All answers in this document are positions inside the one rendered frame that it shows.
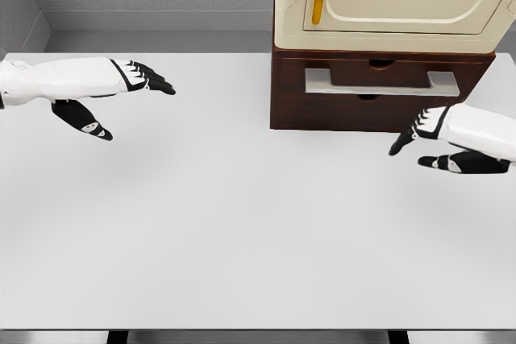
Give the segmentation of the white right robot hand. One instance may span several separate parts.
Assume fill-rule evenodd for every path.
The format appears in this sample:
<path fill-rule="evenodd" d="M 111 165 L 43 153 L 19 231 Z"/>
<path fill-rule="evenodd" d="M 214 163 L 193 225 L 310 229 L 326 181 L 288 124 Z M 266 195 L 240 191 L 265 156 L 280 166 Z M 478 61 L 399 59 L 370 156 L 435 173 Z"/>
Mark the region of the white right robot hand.
<path fill-rule="evenodd" d="M 457 174 L 503 174 L 516 165 L 516 118 L 464 103 L 421 111 L 397 137 L 390 155 L 416 139 L 443 140 L 463 151 L 423 156 L 418 164 Z"/>

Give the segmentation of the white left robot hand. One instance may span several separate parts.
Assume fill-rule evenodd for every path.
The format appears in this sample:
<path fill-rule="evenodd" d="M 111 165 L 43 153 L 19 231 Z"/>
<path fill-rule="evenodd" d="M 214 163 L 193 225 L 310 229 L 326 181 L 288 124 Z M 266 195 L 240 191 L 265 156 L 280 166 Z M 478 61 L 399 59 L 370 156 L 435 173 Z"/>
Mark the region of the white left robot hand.
<path fill-rule="evenodd" d="M 114 60 L 104 56 L 57 60 L 44 77 L 42 96 L 51 102 L 52 112 L 74 129 L 111 141 L 113 135 L 80 103 L 85 97 L 111 97 L 141 89 L 174 95 L 164 77 L 145 64 Z"/>

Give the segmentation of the brown wooden drawer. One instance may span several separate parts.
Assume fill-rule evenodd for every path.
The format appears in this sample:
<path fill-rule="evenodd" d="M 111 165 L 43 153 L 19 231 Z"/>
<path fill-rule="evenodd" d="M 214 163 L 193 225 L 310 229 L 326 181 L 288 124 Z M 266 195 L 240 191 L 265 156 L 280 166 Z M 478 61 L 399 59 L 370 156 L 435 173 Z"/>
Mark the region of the brown wooden drawer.
<path fill-rule="evenodd" d="M 330 131 L 401 129 L 425 108 L 449 106 L 465 97 L 280 93 L 273 99 L 271 127 Z"/>
<path fill-rule="evenodd" d="M 467 97 L 476 87 L 489 66 L 492 56 L 485 58 L 431 59 L 380 57 L 365 59 L 310 59 L 285 58 L 281 61 L 279 85 L 284 91 L 306 92 L 306 68 L 329 69 L 331 83 L 339 86 L 426 86 L 425 74 L 429 71 L 453 72 L 460 96 Z"/>

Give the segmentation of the dark brown wooden drawer cabinet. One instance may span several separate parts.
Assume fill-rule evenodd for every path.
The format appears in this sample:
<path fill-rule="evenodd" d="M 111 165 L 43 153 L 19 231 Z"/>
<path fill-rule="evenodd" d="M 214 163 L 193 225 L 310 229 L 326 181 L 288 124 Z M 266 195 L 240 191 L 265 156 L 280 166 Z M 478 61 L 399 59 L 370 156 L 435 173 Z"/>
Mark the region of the dark brown wooden drawer cabinet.
<path fill-rule="evenodd" d="M 494 59 L 273 47 L 270 126 L 399 132 L 421 110 L 464 102 Z"/>

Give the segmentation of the grey flat bracket-shaped switch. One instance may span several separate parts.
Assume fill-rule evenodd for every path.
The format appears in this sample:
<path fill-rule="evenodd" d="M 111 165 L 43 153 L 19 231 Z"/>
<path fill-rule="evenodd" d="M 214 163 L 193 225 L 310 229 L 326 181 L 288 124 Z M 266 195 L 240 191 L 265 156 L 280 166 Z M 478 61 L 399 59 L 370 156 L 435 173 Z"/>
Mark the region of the grey flat bracket-shaped switch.
<path fill-rule="evenodd" d="M 339 86 L 331 83 L 331 73 L 324 68 L 306 68 L 306 92 L 325 94 L 358 94 L 358 95 L 399 95 L 399 96 L 437 96 L 459 97 L 460 89 L 453 72 L 429 71 L 425 74 L 426 86 L 394 87 L 394 86 Z"/>

